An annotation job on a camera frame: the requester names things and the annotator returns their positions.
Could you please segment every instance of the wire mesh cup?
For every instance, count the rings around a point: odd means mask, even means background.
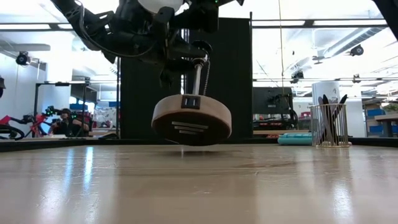
[[[311,132],[312,146],[349,147],[346,105],[312,106]]]

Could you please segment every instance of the metal bracket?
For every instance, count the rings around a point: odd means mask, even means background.
[[[200,96],[183,95],[181,109],[200,109]]]

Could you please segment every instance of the teal foam block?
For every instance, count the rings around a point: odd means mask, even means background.
[[[286,133],[278,138],[278,143],[283,146],[311,146],[311,133]]]

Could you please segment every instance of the wooden disc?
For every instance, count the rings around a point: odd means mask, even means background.
[[[229,109],[207,96],[174,95],[155,107],[152,128],[179,144],[209,146],[229,138],[232,133]]]

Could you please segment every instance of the ceiling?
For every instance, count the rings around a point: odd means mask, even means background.
[[[115,10],[118,0],[80,0],[94,13]],[[254,19],[352,19],[380,18],[378,8],[372,0],[246,0],[243,7],[231,2],[220,9],[221,17],[249,17],[253,12]],[[62,14],[50,0],[14,0],[0,8],[0,23],[10,22],[66,22]],[[305,78],[352,77],[359,73],[361,77],[394,76],[398,72],[398,44],[389,29],[384,29],[361,45],[365,54],[360,57],[346,56],[346,52],[334,55],[315,65],[313,56],[319,56],[322,50],[334,47],[344,38],[367,32],[366,29],[256,29],[253,31],[253,71],[254,78],[280,78],[282,75],[282,52],[284,75],[290,78],[291,73],[303,70]],[[82,51],[84,45],[73,32],[2,32],[0,46],[18,46],[21,44],[47,44],[52,49],[65,48],[71,42],[73,53],[70,59],[74,64],[77,77],[89,76],[93,80],[114,80],[114,65],[102,57],[100,52]],[[54,50],[35,50],[34,57],[43,61],[52,58]],[[361,84],[363,91],[371,91],[375,86]],[[259,82],[257,86],[281,86],[280,83]],[[291,85],[297,91],[308,92],[311,83],[299,82]],[[113,90],[112,86],[104,89]]]

